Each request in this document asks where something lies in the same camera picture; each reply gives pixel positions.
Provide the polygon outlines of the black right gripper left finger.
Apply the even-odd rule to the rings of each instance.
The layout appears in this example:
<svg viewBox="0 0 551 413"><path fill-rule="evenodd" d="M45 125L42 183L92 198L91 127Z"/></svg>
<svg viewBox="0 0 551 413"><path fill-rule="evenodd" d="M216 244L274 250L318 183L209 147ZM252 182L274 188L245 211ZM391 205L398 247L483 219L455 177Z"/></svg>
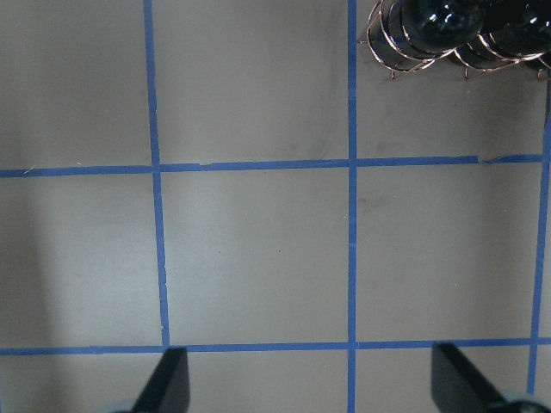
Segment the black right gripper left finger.
<svg viewBox="0 0 551 413"><path fill-rule="evenodd" d="M189 387L187 349L168 348L130 411L185 413L190 406Z"/></svg>

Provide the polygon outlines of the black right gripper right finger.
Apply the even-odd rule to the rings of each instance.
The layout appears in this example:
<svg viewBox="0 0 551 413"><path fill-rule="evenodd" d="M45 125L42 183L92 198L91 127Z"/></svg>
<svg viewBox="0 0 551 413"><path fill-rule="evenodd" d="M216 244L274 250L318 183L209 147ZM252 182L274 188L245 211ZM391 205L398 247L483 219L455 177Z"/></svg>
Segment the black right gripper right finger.
<svg viewBox="0 0 551 413"><path fill-rule="evenodd" d="M522 402L508 401L453 344L431 350L430 394L439 412L522 412Z"/></svg>

